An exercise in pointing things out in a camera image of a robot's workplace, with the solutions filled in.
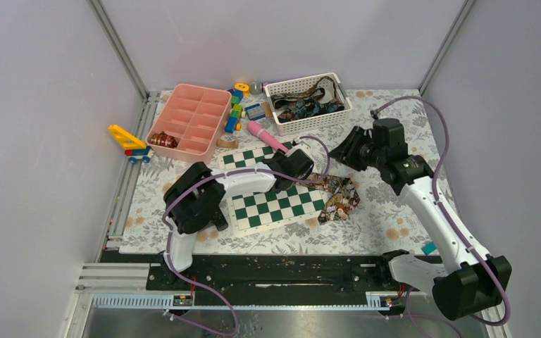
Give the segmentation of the brown floral patterned tie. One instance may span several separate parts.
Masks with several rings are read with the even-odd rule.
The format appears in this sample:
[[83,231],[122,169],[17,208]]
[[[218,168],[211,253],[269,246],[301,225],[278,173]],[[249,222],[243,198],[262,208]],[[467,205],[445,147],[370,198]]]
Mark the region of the brown floral patterned tie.
[[307,179],[313,183],[304,184],[304,187],[328,193],[328,200],[318,216],[320,224],[348,220],[350,213],[359,205],[361,199],[351,178],[334,175],[322,178],[319,173],[311,173]]

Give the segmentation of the pink divided organizer tray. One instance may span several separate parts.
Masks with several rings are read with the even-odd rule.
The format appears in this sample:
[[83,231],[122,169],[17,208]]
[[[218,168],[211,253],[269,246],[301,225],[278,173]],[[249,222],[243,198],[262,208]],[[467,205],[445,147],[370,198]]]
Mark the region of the pink divided organizer tray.
[[[188,163],[208,163],[223,133],[230,100],[231,93],[226,90],[177,85],[147,134],[146,143],[158,156]],[[160,132],[174,136],[178,146],[169,149],[151,144],[151,136]]]

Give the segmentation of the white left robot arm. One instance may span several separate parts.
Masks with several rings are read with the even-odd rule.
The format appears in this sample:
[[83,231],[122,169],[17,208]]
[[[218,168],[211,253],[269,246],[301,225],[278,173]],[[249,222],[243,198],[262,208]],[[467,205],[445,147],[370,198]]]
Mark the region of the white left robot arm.
[[277,150],[271,158],[243,168],[212,169],[193,163],[163,196],[162,221],[169,229],[163,252],[163,280],[173,289],[186,287],[197,233],[222,213],[220,203],[238,195],[282,192],[312,173],[313,159],[302,144]]

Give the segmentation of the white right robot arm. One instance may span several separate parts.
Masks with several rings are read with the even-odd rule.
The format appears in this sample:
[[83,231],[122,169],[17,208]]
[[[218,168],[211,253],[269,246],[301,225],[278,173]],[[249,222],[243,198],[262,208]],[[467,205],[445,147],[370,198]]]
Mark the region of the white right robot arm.
[[384,253],[376,270],[380,287],[405,284],[430,294],[449,320],[508,303],[504,291],[511,264],[494,257],[454,213],[424,157],[408,152],[398,119],[375,120],[371,129],[354,127],[329,156],[347,167],[378,170],[399,200],[416,214],[436,246],[442,265],[423,261],[405,250]]

